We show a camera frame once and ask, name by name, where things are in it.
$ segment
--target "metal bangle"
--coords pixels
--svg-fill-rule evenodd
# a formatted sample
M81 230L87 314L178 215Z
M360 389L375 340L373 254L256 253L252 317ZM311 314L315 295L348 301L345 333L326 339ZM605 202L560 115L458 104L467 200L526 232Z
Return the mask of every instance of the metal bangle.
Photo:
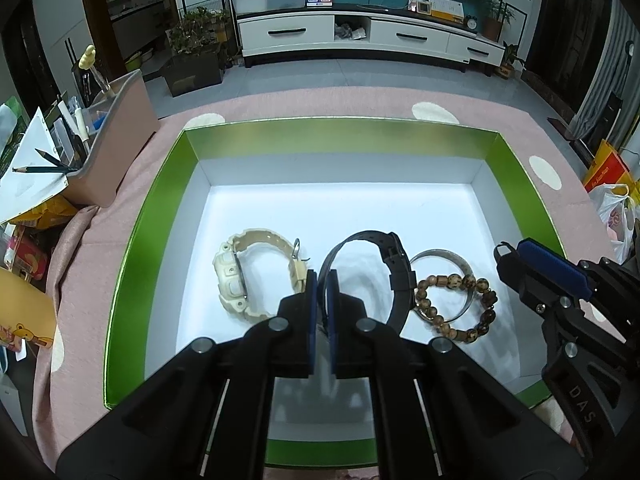
M468 274L473 275L473 271L471 270L471 266L466 262L466 260L460 256L459 254L452 253L451 251L447 251L446 249L430 249L428 251L423 251L421 253L416 254L413 258L409 260L409 263L412 264L421 258L425 258L427 256L439 256L440 258L444 258L445 260L449 260L451 263L458 266L458 268L462 271L462 276L466 276ZM452 317L451 319L445 319L445 323L451 323L460 317L469 310L471 303L474 298L474 289L470 288L466 292L466 301L462 310L458 313L457 316ZM421 311L419 308L414 308L414 312L420 316L420 318L424 321L431 322L431 320L426 317L425 313Z

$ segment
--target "cartoon bear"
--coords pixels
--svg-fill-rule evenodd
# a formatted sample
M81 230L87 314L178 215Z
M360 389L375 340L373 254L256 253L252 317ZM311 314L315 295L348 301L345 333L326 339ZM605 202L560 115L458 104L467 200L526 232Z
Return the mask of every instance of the cartoon bear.
M25 328L22 323L18 323L15 326L14 335L20 337L25 341L33 341L38 346L44 348L51 348L53 346L53 339L50 337L38 337L33 335L33 332L28 328Z

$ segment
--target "alarm clock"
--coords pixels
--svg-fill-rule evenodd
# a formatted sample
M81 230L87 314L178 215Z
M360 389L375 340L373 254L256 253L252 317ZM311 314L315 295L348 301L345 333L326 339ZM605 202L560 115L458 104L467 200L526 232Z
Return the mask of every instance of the alarm clock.
M465 27L475 32L478 28L478 19L475 16L465 16Z

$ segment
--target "drawer handle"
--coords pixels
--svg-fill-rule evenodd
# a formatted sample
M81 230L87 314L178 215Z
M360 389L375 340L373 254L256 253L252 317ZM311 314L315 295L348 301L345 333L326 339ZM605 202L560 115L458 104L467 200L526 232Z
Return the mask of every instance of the drawer handle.
M488 52L483 52L482 50L476 50L474 48L471 48L470 46L468 46L466 49L469 52L473 52L474 54L480 54L480 56L488 56L489 55Z
M288 28L286 30L270 30L270 36L277 36L279 34L300 34L301 32L306 32L306 28Z
M408 38L409 40L418 40L418 41L427 41L429 38L425 38L424 36L414 36L413 34L402 34L400 32L396 32L396 36L398 38Z

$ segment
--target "black plant pot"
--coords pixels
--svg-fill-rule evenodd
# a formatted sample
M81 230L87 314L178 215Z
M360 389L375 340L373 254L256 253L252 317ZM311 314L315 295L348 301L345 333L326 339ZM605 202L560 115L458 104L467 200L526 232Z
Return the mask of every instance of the black plant pot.
M199 54L178 54L167 61L160 73L173 97L222 83L219 48Z

